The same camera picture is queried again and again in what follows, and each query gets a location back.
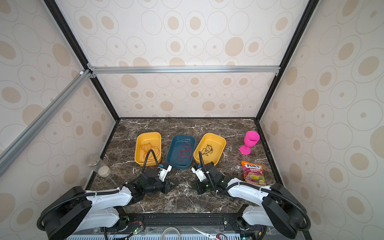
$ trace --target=transparent bottle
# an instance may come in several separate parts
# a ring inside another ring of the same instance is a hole
[[[111,173],[111,169],[100,159],[99,156],[90,156],[87,159],[87,165],[91,167],[100,177],[107,177]]]

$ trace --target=yellow plastic container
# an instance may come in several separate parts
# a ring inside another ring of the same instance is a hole
[[[145,157],[150,149],[153,149],[158,163],[161,161],[161,135],[158,132],[145,132],[136,140],[135,162],[144,165]],[[156,165],[152,154],[149,154],[146,166]]]
[[[227,141],[225,138],[213,133],[206,133],[197,145],[195,152],[193,153],[195,161],[200,163],[199,151],[201,151],[204,164],[213,162],[216,166],[226,144]]]

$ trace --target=candy bag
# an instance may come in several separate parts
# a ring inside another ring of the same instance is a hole
[[[263,165],[245,161],[242,161],[241,165],[243,166],[244,179],[246,182],[257,185],[265,185]]]

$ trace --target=blue tray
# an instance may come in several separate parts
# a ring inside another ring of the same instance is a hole
[[[192,163],[196,139],[188,135],[176,135],[170,143],[167,163],[173,168],[188,169]]]

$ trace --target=brown marble surface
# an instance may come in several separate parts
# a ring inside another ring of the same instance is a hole
[[[136,138],[144,132],[159,132],[162,138],[161,161],[166,161],[169,145],[177,134],[191,135],[196,139],[196,146],[205,133],[212,132],[227,141],[223,154],[216,165],[225,175],[232,175],[243,180],[241,161],[262,164],[266,184],[273,184],[275,178],[265,155],[261,142],[251,148],[250,155],[243,155],[239,148],[244,145],[247,131],[256,131],[252,119],[122,119],[113,136],[104,157],[111,168],[106,178],[96,176],[91,190],[105,190],[120,187],[125,182],[136,178],[141,171],[134,161]],[[167,179],[178,178],[180,184],[168,194],[146,195],[136,204],[125,206],[127,213],[231,213],[237,212],[243,204],[250,202],[233,197],[217,198],[210,192],[197,195],[191,188],[197,179],[191,171],[172,169]]]

